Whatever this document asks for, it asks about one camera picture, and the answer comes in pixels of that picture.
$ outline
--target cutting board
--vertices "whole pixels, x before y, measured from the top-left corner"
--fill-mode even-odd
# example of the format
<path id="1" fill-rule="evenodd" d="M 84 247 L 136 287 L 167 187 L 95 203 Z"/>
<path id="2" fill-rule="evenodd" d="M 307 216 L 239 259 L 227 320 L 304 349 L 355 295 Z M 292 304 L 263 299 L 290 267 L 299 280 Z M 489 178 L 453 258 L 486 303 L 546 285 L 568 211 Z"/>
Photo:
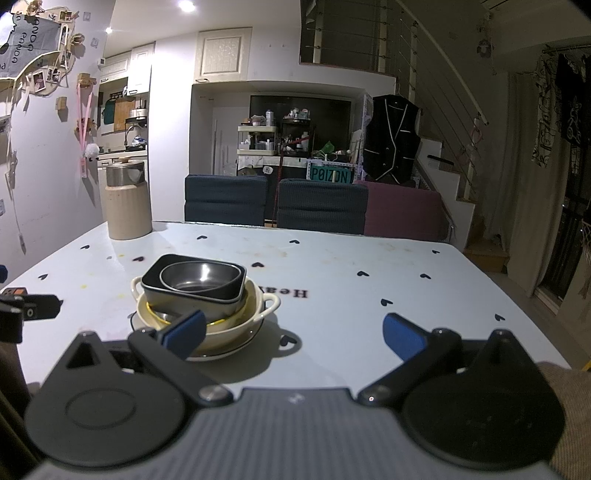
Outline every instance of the cutting board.
<path id="1" fill-rule="evenodd" d="M 115 132 L 125 130 L 125 120 L 131 116 L 130 112 L 134 108 L 135 100 L 127 101 L 119 99 L 115 102 L 115 124 L 113 126 Z"/>

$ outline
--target beige thermos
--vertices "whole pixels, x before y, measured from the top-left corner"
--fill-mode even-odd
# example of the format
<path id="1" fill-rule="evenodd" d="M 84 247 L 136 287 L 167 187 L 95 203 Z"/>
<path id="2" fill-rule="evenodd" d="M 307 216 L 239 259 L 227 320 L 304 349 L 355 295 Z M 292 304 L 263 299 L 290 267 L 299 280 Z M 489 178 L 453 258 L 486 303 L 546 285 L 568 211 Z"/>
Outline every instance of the beige thermos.
<path id="1" fill-rule="evenodd" d="M 106 217 L 109 236 L 131 240 L 152 231 L 150 192 L 144 162 L 128 157 L 106 168 Z"/>

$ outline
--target recessed light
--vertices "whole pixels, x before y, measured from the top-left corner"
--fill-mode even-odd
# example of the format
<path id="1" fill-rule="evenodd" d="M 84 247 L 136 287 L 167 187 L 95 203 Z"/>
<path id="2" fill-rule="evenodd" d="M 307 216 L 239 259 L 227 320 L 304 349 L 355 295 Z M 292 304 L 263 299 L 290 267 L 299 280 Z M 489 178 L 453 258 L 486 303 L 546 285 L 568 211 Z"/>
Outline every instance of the recessed light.
<path id="1" fill-rule="evenodd" d="M 183 11 L 183 12 L 187 12 L 187 13 L 191 13 L 194 12 L 195 9 L 197 8 L 195 6 L 195 4 L 193 2 L 191 2 L 190 0 L 181 0 L 178 3 L 178 7 Z"/>

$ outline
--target license plate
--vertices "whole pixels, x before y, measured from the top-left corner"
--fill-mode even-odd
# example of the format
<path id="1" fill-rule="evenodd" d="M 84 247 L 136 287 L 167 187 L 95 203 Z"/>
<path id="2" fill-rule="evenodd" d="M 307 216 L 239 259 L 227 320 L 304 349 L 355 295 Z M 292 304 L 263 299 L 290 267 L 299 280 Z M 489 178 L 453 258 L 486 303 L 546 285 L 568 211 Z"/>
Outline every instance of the license plate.
<path id="1" fill-rule="evenodd" d="M 352 183 L 353 173 L 349 168 L 311 165 L 310 180 L 334 181 L 335 183 Z"/>

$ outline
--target metal lid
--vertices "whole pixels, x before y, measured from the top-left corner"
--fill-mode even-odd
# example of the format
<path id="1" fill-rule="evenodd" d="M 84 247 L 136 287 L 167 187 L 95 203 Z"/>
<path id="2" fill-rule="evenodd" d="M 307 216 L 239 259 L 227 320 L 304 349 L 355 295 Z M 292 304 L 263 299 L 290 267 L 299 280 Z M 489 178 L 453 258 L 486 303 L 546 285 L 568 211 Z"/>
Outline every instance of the metal lid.
<path id="1" fill-rule="evenodd" d="M 130 161 L 129 157 L 120 158 L 119 161 L 107 165 L 106 176 L 109 187 L 137 185 L 145 181 L 144 162 Z"/>

